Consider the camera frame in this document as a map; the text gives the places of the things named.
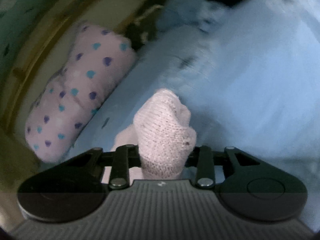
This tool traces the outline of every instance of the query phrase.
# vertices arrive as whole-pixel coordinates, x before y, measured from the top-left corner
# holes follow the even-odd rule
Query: gray ribbed panel
[[[19,240],[194,240],[310,239],[312,232],[298,220],[256,224],[228,212],[210,191],[187,180],[135,181],[112,191],[101,207],[84,219],[65,224],[27,220],[12,234]]]

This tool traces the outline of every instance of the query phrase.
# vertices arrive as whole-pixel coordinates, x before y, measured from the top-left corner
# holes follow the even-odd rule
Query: knit texture fabric
[[[196,144],[191,113],[169,90],[156,92],[135,114],[141,168],[145,179],[178,179]]]

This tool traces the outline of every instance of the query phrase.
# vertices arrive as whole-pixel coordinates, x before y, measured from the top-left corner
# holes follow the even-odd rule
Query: metal bolt
[[[209,178],[201,178],[201,179],[198,179],[197,183],[200,187],[210,187],[213,185],[214,181]]]
[[[127,181],[124,178],[115,178],[111,180],[111,185],[114,187],[122,187],[127,184]]]

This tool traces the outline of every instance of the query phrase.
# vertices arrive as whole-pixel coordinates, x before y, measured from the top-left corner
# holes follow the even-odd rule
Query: wooden edge
[[[23,98],[32,84],[41,64],[49,55],[53,46],[65,31],[74,23],[77,17],[79,17],[82,12],[95,1],[96,0],[74,0],[47,28],[47,35],[43,36],[34,46],[25,65],[22,69],[19,69],[19,71],[22,71],[25,76],[16,80],[10,99],[8,100],[10,104],[7,104],[4,110],[2,126],[5,133],[12,134]]]

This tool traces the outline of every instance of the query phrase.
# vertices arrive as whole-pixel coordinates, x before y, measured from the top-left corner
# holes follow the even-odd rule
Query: pink fabric
[[[26,140],[41,160],[61,158],[134,61],[128,39],[99,26],[81,26],[67,64],[47,84],[26,122]]]

